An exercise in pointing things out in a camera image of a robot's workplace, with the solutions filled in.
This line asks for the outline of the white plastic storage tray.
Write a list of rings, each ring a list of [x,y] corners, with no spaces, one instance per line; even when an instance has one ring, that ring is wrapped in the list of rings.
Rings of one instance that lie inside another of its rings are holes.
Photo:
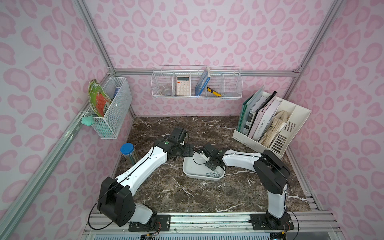
[[[211,178],[206,176],[206,173],[212,172],[205,163],[208,158],[203,154],[195,152],[193,157],[184,157],[183,172],[189,178],[208,180],[208,181],[219,181],[224,175],[225,171],[222,168],[217,167],[216,170],[221,173],[219,178]]]

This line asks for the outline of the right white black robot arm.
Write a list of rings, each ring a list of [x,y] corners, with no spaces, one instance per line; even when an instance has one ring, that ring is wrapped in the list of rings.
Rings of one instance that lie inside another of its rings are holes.
[[[205,165],[211,170],[216,167],[237,167],[255,172],[268,191],[268,218],[277,221],[286,215],[286,190],[291,171],[274,152],[264,150],[262,153],[243,153],[218,150],[207,144],[199,148],[197,153],[208,160]]]

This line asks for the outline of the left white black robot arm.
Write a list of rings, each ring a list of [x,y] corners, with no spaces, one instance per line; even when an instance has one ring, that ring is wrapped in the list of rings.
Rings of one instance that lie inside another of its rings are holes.
[[[156,140],[149,152],[129,170],[116,178],[107,177],[101,184],[96,207],[112,223],[122,227],[128,223],[140,223],[153,227],[157,212],[136,204],[134,195],[142,183],[168,159],[191,157],[194,146],[189,143],[187,130],[176,127],[171,134]]]

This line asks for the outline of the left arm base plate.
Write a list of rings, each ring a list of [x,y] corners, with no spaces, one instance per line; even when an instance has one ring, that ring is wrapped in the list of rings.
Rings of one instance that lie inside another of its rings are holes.
[[[169,232],[171,215],[153,215],[146,224],[131,222],[129,232]]]

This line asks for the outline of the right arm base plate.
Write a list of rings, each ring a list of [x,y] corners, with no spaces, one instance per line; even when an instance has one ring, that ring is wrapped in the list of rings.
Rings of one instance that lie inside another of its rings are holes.
[[[249,223],[254,231],[288,231],[294,230],[291,216],[285,212],[281,218],[276,218],[270,213],[251,214]]]

